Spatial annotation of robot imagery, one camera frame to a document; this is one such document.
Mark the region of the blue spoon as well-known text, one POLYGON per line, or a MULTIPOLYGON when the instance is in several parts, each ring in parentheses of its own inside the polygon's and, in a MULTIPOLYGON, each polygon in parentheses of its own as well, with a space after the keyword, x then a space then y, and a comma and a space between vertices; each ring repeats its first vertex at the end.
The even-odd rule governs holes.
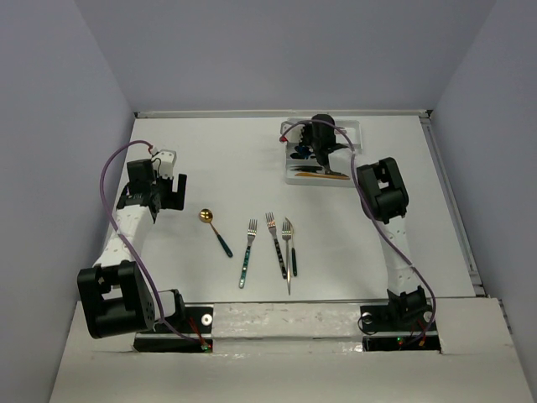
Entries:
POLYGON ((312 150, 309 146, 297 145, 295 146, 295 151, 302 155, 304 158, 308 158, 312 154, 312 150))

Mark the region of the teal handled knife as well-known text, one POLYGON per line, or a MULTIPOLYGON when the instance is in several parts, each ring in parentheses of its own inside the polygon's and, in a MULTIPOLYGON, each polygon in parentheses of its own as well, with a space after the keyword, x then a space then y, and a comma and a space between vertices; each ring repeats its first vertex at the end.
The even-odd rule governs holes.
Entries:
POLYGON ((291 166, 289 170, 294 171, 294 172, 316 173, 316 172, 322 172, 324 169, 320 166, 313 166, 313 165, 294 165, 294 166, 291 166))

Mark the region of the gold orange knife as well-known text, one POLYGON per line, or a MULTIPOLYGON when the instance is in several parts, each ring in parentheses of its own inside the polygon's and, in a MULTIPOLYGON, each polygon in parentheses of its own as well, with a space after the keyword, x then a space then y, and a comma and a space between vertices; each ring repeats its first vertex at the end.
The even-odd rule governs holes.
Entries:
POLYGON ((349 181, 350 178, 347 175, 328 175, 328 174, 317 174, 310 172, 299 172, 295 174, 295 177, 311 177, 317 179, 327 179, 327 180, 339 180, 339 181, 349 181))

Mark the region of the gold spoon teal handle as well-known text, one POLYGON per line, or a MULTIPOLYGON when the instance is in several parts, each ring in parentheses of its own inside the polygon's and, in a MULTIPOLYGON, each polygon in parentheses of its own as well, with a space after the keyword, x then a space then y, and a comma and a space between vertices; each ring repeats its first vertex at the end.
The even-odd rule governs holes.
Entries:
POLYGON ((211 227, 213 233, 216 235, 216 238, 218 239, 218 242, 222 246, 223 250, 225 251, 227 257, 232 258, 233 257, 233 252, 231 251, 231 249, 229 248, 229 246, 227 245, 226 241, 221 236, 221 234, 219 234, 219 232, 216 230, 216 228, 215 228, 215 226, 214 226, 214 224, 212 222, 213 221, 213 213, 212 213, 212 211, 210 209, 207 209, 207 208, 204 208, 204 209, 200 210, 199 219, 203 223, 207 223, 211 227))

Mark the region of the fork black patterned handle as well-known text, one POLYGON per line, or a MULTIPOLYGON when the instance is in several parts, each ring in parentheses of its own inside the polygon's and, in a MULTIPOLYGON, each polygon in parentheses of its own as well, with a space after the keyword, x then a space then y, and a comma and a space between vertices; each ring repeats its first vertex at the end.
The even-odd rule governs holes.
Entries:
POLYGON ((287 279, 287 269, 286 269, 284 258, 283 258, 283 255, 282 255, 282 251, 281 251, 281 248, 280 248, 280 245, 279 245, 279 240, 278 240, 277 230, 276 230, 276 223, 275 223, 273 213, 272 212, 267 212, 265 214, 265 219, 266 219, 266 223, 267 223, 267 226, 268 226, 268 230, 269 230, 269 232, 270 232, 270 234, 272 236, 272 239, 274 241, 274 247, 275 247, 275 251, 276 251, 276 254, 277 254, 278 261, 279 261, 279 268, 280 268, 282 277, 286 280, 287 279))

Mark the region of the fork teal patterned handle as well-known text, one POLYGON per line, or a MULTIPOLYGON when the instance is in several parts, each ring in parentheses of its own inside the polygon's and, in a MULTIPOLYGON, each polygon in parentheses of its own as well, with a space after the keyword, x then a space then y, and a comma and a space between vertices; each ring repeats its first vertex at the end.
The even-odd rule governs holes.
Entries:
POLYGON ((247 272, 248 272, 248 264, 250 260, 251 255, 251 249, 253 246, 253 241, 257 234, 257 226, 258 226, 258 220, 257 219, 251 219, 248 224, 248 231, 247 231, 247 247, 245 249, 244 259, 242 262, 242 271, 241 276, 239 280, 239 288, 243 289, 246 283, 247 278, 247 272))

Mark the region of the silver fork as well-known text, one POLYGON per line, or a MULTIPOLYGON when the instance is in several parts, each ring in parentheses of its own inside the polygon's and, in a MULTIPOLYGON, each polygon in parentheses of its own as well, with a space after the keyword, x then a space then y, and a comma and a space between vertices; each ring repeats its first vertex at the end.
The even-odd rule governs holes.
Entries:
POLYGON ((290 230, 289 220, 287 218, 285 218, 282 224, 282 239, 285 241, 287 289, 288 289, 288 295, 290 295, 291 294, 291 261, 290 261, 289 242, 291 240, 291 230, 290 230))

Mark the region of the gold knife dark green handle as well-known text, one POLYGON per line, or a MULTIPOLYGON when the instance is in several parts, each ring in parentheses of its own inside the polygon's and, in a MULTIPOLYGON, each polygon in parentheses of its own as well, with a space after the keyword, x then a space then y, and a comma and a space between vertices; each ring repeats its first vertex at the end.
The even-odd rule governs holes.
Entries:
POLYGON ((296 258, 296 251, 295 251, 295 242, 294 242, 294 227, 292 222, 286 217, 285 218, 288 227, 289 227, 289 233, 290 233, 290 244, 291 244, 291 267, 292 267, 292 273, 293 276, 298 276, 298 268, 297 268, 297 258, 296 258))

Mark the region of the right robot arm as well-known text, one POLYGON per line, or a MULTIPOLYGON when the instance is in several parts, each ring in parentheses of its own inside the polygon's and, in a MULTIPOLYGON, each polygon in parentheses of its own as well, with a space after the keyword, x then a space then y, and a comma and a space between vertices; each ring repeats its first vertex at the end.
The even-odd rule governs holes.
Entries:
POLYGON ((388 157, 358 165, 357 149, 328 114, 303 122, 302 138, 327 172, 342 168, 352 178, 362 209, 378 231, 387 270, 388 303, 379 307, 373 323, 393 330, 417 326, 423 337, 435 319, 435 294, 410 259, 405 216, 409 205, 399 167, 388 157))

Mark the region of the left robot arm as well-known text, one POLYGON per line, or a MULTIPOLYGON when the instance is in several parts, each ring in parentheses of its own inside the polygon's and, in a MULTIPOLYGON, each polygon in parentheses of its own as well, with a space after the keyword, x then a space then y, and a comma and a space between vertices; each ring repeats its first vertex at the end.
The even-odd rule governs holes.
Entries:
POLYGON ((96 263, 77 276, 90 335, 106 338, 150 330, 156 322, 169 332, 185 324, 185 310, 173 302, 158 308, 157 298, 143 277, 139 253, 162 210, 181 211, 187 176, 174 177, 172 150, 127 163, 128 183, 112 217, 117 224, 96 263))

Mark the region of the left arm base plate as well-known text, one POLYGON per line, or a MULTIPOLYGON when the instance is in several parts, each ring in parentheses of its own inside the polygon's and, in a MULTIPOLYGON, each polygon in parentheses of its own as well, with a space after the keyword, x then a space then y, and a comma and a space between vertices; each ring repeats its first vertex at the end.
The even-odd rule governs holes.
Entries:
POLYGON ((186 305, 184 319, 167 318, 174 331, 157 323, 152 330, 135 335, 133 349, 139 353, 211 353, 213 319, 213 305, 186 305))

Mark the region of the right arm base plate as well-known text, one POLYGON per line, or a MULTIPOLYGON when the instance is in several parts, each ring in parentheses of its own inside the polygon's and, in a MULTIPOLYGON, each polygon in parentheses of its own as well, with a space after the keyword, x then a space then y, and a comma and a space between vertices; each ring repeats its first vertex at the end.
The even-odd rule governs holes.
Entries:
POLYGON ((362 347, 365 352, 396 351, 441 351, 441 342, 436 324, 429 326, 431 308, 420 313, 407 323, 395 323, 388 316, 385 305, 360 307, 357 327, 362 332, 362 347))

